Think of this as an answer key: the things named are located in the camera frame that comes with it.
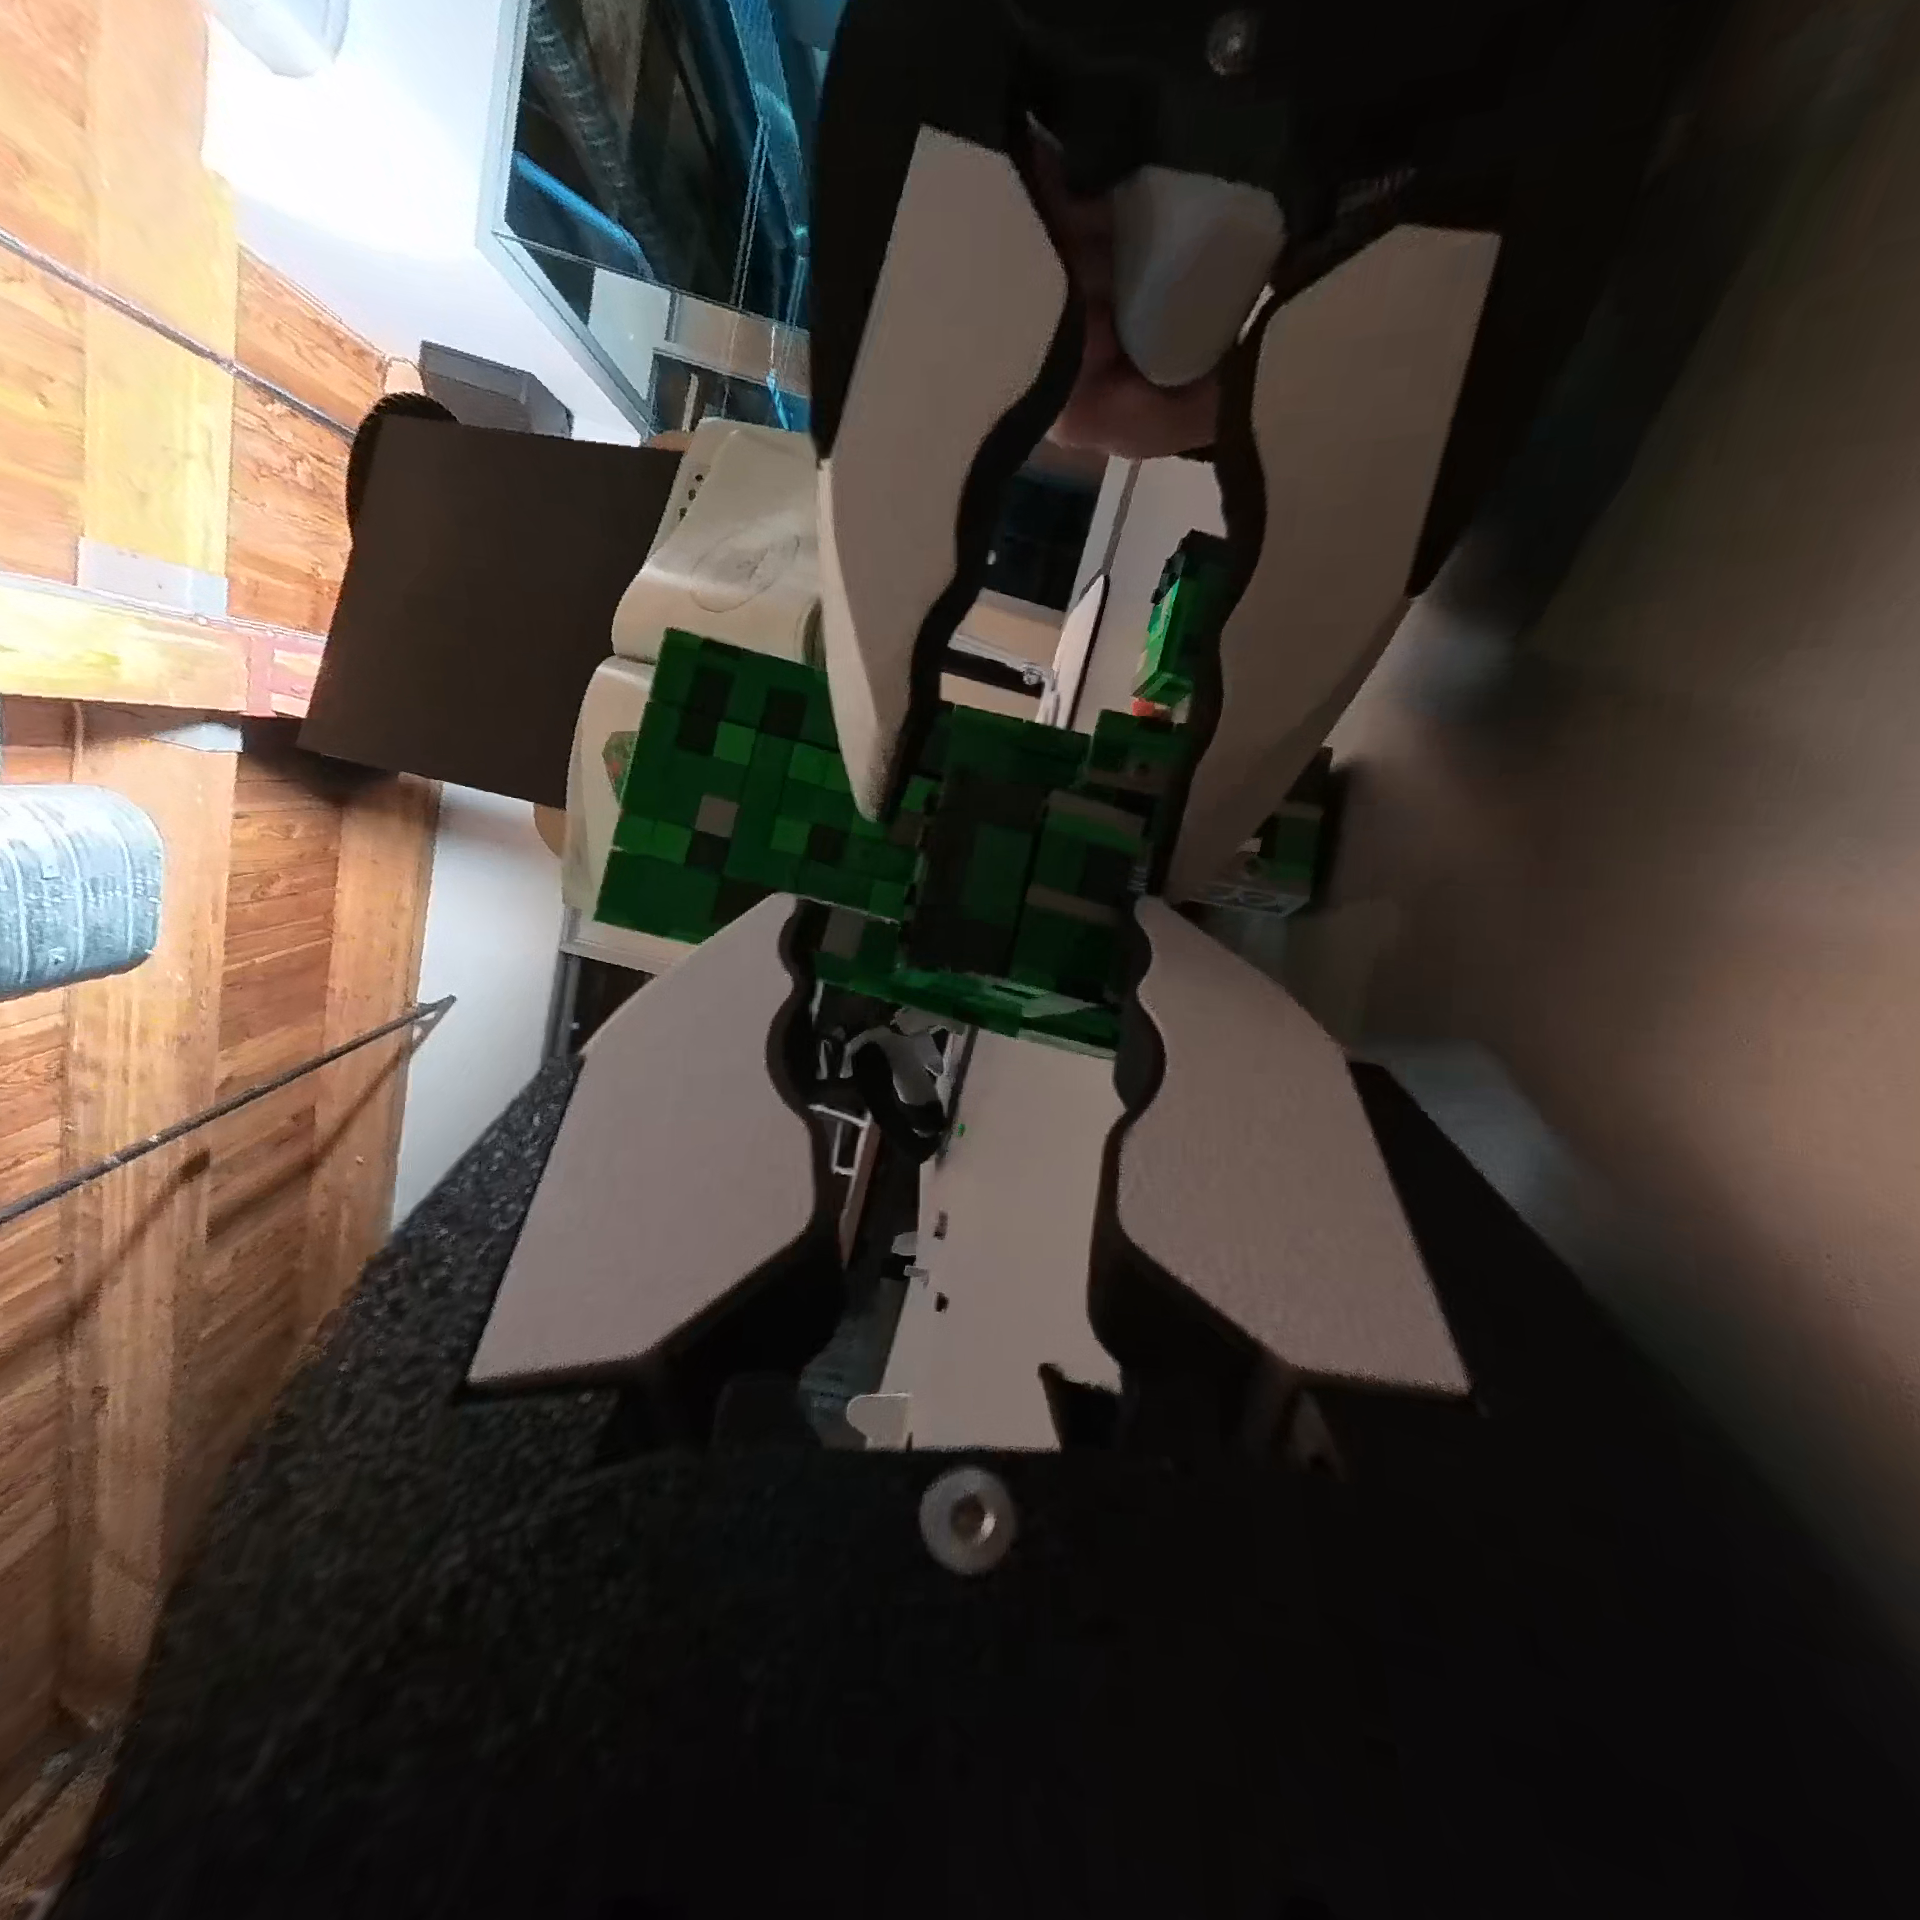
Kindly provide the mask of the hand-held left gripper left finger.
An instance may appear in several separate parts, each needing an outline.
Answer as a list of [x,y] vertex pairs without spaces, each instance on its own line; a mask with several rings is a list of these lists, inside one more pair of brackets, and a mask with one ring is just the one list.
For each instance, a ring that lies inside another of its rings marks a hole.
[[799,937],[764,899],[586,1044],[466,1363],[466,1390],[610,1384],[644,1448],[799,1430],[843,1312],[829,1146],[806,1105]]

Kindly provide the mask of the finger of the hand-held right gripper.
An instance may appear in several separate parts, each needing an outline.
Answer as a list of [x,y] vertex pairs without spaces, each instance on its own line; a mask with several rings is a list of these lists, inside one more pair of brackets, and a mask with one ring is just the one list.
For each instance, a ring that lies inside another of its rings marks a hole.
[[820,461],[829,708],[868,822],[903,803],[1004,493],[1076,379],[1070,308],[1013,157],[921,132]]
[[1399,632],[1499,250],[1486,228],[1400,224],[1263,315],[1250,438],[1223,465],[1250,575],[1165,899],[1229,875]]

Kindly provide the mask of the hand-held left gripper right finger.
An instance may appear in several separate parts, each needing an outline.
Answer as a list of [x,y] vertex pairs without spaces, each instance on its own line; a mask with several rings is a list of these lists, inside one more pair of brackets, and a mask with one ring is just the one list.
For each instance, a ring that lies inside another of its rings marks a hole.
[[1089,1279],[1116,1448],[1273,1448],[1318,1388],[1468,1404],[1345,1049],[1162,899],[1124,958]]

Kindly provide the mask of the green lego creeper figure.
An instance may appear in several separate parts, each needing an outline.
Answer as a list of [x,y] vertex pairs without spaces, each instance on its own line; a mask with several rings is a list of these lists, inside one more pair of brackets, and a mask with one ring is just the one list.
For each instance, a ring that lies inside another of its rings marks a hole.
[[595,913],[704,945],[759,902],[791,895],[820,913],[803,933],[816,984],[970,1027],[909,1001],[895,984],[930,730],[900,812],[868,822],[854,803],[822,671],[670,630],[619,779]]

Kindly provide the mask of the cream lego instruction booklet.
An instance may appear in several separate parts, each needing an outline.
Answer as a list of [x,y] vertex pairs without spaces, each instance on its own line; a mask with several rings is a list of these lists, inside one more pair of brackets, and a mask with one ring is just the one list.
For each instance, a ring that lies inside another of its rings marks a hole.
[[595,906],[662,638],[680,630],[820,671],[820,604],[815,438],[706,417],[680,455],[649,555],[610,616],[610,659],[588,678],[576,724],[562,899],[580,931],[635,947],[631,933],[595,925]]

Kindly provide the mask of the person's right hand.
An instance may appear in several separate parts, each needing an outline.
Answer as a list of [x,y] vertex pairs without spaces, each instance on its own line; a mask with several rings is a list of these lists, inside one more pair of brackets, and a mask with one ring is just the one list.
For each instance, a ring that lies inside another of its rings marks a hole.
[[1214,445],[1218,402],[1218,373],[1162,390],[1113,340],[1089,332],[1076,390],[1044,440],[1116,461],[1192,456]]

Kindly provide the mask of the silver ceiling duct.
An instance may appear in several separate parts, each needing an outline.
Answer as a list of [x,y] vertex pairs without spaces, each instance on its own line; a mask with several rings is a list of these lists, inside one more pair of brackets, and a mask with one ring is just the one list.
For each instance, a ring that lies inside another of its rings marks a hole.
[[166,849],[96,784],[3,784],[3,999],[130,972],[161,937]]

